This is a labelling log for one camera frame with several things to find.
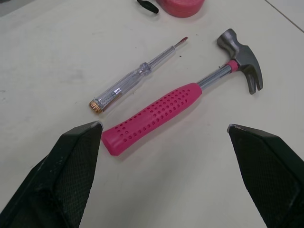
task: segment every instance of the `white table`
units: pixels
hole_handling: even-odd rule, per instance
[[[304,158],[304,35],[263,0],[207,0],[187,19],[162,10],[151,17],[135,1],[35,0],[1,17],[0,208],[62,133],[98,120],[87,106],[94,96],[188,36],[99,119],[105,129],[124,121],[224,64],[215,40],[228,28],[256,54],[264,89],[250,95],[235,73],[134,151],[111,157],[101,144],[81,227],[266,227],[226,129],[235,123],[277,134]]]

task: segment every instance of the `screwdriver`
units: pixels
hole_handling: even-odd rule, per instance
[[[139,68],[128,73],[120,81],[115,83],[112,87],[107,89],[105,92],[94,98],[89,106],[96,112],[102,113],[110,106],[112,106],[120,97],[129,92],[134,88],[145,76],[149,75],[152,70],[164,61],[175,49],[184,43],[188,37],[183,38],[176,45],[169,47],[167,50],[162,52],[160,55],[152,59],[150,62],[140,64]]]

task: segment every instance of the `hammer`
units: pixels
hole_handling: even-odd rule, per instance
[[[249,92],[254,94],[256,87],[263,88],[263,79],[257,58],[248,46],[237,40],[237,35],[228,29],[217,40],[217,44],[228,51],[231,60],[198,83],[190,83],[177,88],[147,106],[130,119],[103,132],[101,140],[113,156],[118,156],[149,132],[169,121],[187,109],[202,94],[202,90],[225,75],[237,70],[246,76]]]

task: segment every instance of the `hammer handle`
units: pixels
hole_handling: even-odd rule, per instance
[[[102,133],[101,140],[113,156],[187,109],[202,94],[197,83],[177,88],[147,106],[130,119]]]

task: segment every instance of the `hammer head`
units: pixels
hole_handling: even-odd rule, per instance
[[[254,94],[256,87],[263,88],[263,78],[260,65],[250,47],[238,42],[237,35],[233,29],[228,29],[217,40],[217,44],[228,51],[230,58],[235,60],[247,79],[249,92]]]

